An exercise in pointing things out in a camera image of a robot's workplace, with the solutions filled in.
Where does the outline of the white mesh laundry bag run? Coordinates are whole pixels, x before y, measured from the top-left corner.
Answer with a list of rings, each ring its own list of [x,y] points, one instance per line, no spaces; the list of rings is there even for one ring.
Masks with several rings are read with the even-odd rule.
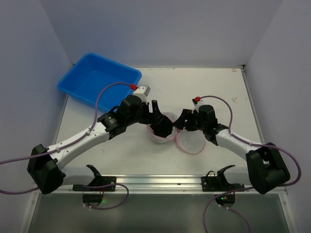
[[[147,125],[147,136],[151,141],[158,144],[174,141],[181,151],[192,155],[201,153],[206,146],[206,139],[201,131],[179,130],[173,127],[172,133],[163,138],[155,135],[150,125]]]

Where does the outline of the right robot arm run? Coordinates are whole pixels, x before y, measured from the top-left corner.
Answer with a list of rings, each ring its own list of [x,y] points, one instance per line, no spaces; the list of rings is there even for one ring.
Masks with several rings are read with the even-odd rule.
[[[250,185],[260,194],[265,194],[290,179],[285,162],[274,144],[257,146],[249,140],[236,139],[227,126],[218,123],[211,105],[202,105],[195,110],[184,109],[174,126],[180,130],[201,131],[207,141],[246,161],[245,167],[228,165],[213,177],[204,176],[202,181],[213,190],[228,191]]]

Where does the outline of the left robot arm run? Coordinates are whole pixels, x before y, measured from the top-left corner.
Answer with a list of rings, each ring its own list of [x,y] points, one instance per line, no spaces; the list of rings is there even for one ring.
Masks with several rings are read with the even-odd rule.
[[[129,95],[119,106],[104,113],[87,129],[56,145],[32,149],[27,171],[42,194],[49,194],[62,185],[96,186],[101,175],[92,165],[69,168],[77,156],[124,133],[133,124],[149,125],[157,136],[166,138],[173,130],[170,119],[162,114],[156,100],[150,104]]]

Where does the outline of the black bra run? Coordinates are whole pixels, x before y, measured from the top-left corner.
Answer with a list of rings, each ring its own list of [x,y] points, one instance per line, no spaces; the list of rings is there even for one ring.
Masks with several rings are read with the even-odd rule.
[[[156,115],[153,117],[150,128],[155,136],[166,138],[172,134],[173,123],[166,115]]]

